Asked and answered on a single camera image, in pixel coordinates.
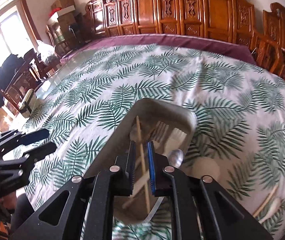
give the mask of white plastic bag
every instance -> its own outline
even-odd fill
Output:
[[[41,55],[41,60],[44,62],[46,66],[48,66],[52,60],[58,58],[55,53],[55,48],[53,46],[43,43],[42,41],[39,40],[37,40],[37,43],[38,43],[38,51]]]

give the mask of silver rivet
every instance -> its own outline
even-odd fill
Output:
[[[208,175],[206,175],[206,176],[203,177],[203,182],[205,182],[205,183],[212,183],[213,182],[213,178],[208,176]]]
[[[175,168],[173,166],[166,166],[164,170],[165,172],[171,173],[175,171]]]
[[[73,183],[79,183],[79,182],[82,181],[82,178],[81,178],[81,176],[76,175],[76,176],[73,176],[73,177],[71,178],[71,181],[72,181]]]
[[[120,170],[120,167],[117,166],[117,165],[112,165],[112,166],[109,168],[109,170],[110,170],[111,172],[117,172],[117,171]]]

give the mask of wood carving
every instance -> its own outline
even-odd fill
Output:
[[[265,35],[255,29],[255,8],[246,0],[90,0],[84,22],[93,36],[174,33],[211,38],[255,50],[256,62],[285,71],[285,8],[264,11]]]

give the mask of palm leaf pattern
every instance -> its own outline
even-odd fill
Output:
[[[137,100],[153,98],[183,106],[196,115],[182,169],[193,166],[199,157],[213,158],[221,170],[219,183],[250,209],[257,209],[261,203],[256,200],[266,199],[278,187],[281,206],[263,226],[275,240],[282,236],[284,80],[219,54],[157,44],[107,47],[81,55],[88,57],[80,64],[67,63],[73,71],[50,88],[23,127],[25,132],[46,128],[49,138],[13,152],[19,158],[49,141],[58,147],[36,163],[25,187],[35,209],[72,176],[85,174]],[[267,214],[272,202],[273,198],[256,219]],[[162,203],[145,224],[124,225],[114,219],[113,237],[169,240],[168,210],[168,202]]]

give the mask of purple fabric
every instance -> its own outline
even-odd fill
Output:
[[[232,57],[251,64],[255,64],[255,60],[251,56],[250,51],[246,46],[199,37],[172,34],[126,35],[99,39],[92,41],[86,46],[82,47],[80,50],[71,53],[66,58],[61,59],[60,62],[66,63],[79,51],[87,49],[97,49],[117,45],[143,45],[152,43],[157,43],[158,45],[175,46],[214,52],[227,57]]]

